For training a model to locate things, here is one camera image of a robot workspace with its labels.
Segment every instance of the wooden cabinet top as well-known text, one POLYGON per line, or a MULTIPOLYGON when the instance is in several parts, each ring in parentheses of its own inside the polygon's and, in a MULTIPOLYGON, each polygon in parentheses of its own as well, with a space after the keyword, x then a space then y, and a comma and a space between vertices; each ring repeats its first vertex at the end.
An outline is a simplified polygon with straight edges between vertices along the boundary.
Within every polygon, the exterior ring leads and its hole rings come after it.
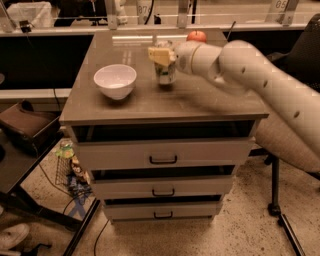
MULTIPOLYGON (((223 33, 206 32, 208 43, 223 46, 223 33)), ((191 29, 99 31, 94 35, 71 94, 60 117, 62 125, 139 124, 254 120, 267 116, 263 101, 253 92, 226 94, 201 77, 182 74, 172 85, 159 85, 148 47, 158 40, 185 40, 191 29), (94 74, 111 64, 127 64, 137 71, 136 87, 124 100, 103 95, 94 74)))

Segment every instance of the drawer cabinet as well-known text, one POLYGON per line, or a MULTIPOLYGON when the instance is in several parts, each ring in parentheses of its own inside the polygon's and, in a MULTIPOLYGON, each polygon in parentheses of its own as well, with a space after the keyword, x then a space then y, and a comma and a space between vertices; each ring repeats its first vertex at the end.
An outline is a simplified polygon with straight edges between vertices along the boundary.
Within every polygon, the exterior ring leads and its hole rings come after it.
POLYGON ((184 198, 188 202, 168 202, 166 200, 150 200, 135 204, 110 205, 104 203, 103 210, 110 221, 128 219, 164 220, 183 217, 210 217, 213 218, 221 210, 222 203, 219 196, 211 198, 184 198))
POLYGON ((232 187, 233 166, 91 171, 101 199, 224 195, 232 187))
MULTIPOLYGON (((227 42, 221 31, 204 30, 208 44, 227 42)), ((255 93, 229 95, 198 76, 177 72, 174 84, 158 84, 148 47, 190 32, 97 32, 72 87, 60 121, 112 221, 216 215, 268 116, 255 93), (137 71, 136 86, 112 101, 93 76, 119 63, 137 71)))
POLYGON ((248 138, 207 140, 131 141, 80 143, 75 151, 87 169, 135 169, 161 166, 209 166, 242 164, 253 140, 248 138))

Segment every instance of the speckled floor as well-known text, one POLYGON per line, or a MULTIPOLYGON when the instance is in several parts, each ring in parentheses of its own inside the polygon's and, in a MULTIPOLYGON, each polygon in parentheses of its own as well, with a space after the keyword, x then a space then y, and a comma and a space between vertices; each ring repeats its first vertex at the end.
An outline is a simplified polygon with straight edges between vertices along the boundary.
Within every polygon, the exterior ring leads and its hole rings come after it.
MULTIPOLYGON (((277 218, 269 215, 271 201, 271 166, 264 157, 249 157, 234 179, 231 192, 225 196, 221 212, 213 220, 180 219, 108 223, 96 244, 96 255, 295 255, 277 218)), ((52 184, 55 184, 57 157, 50 153, 41 163, 52 184)), ((306 255, 320 255, 320 182, 290 165, 280 163, 280 205, 306 255)), ((40 167, 25 180, 23 187, 40 204, 63 212, 71 197, 64 187, 53 187, 40 167)), ((93 197, 84 205, 87 209, 93 197)), ((69 214, 72 202, 66 209, 69 214)), ((26 222, 31 231, 17 248, 31 250, 38 243, 38 255, 63 255, 73 233, 53 222, 10 209, 0 217, 0 229, 26 222)), ((73 255, 94 255, 95 242, 106 224, 101 207, 91 220, 73 255)))

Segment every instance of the desk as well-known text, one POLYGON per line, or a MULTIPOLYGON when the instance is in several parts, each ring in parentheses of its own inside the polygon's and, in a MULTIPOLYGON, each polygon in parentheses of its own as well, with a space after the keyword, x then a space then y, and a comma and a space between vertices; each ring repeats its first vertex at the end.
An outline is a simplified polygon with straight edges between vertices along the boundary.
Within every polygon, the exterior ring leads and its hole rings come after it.
MULTIPOLYGON (((221 31, 203 30, 208 43, 226 43, 221 31)), ((60 122, 111 221, 215 216, 267 117, 256 95, 228 95, 200 77, 177 72, 172 86, 157 84, 147 47, 185 41, 190 31, 97 32, 80 68, 60 122), (119 63, 135 68, 137 80, 115 102, 93 76, 119 63)))
POLYGON ((94 200, 85 218, 78 220, 39 205, 20 186, 62 136, 63 134, 58 132, 55 139, 48 143, 47 149, 39 157, 32 157, 12 146, 8 138, 0 131, 0 144, 5 150, 5 156, 0 162, 0 202, 3 205, 31 213, 73 230, 75 234, 64 254, 72 255, 81 235, 97 209, 99 201, 94 200))

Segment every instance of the chair leg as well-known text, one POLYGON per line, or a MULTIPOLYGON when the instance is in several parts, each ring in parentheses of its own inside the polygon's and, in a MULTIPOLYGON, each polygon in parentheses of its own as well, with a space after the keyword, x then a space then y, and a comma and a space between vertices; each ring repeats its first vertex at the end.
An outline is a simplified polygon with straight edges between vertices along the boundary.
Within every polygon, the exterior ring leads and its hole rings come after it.
POLYGON ((270 154, 267 159, 268 162, 272 163, 272 202, 269 204, 268 210, 270 215, 278 216, 281 214, 279 205, 279 158, 270 154))
POLYGON ((280 170, 280 161, 278 157, 269 155, 270 160, 272 161, 272 202, 268 206, 270 215, 278 216, 278 223, 282 226, 287 234, 287 237, 296 252, 297 256, 305 256, 305 253, 299 243, 298 238, 296 237, 287 217, 281 213, 279 205, 279 170, 280 170))

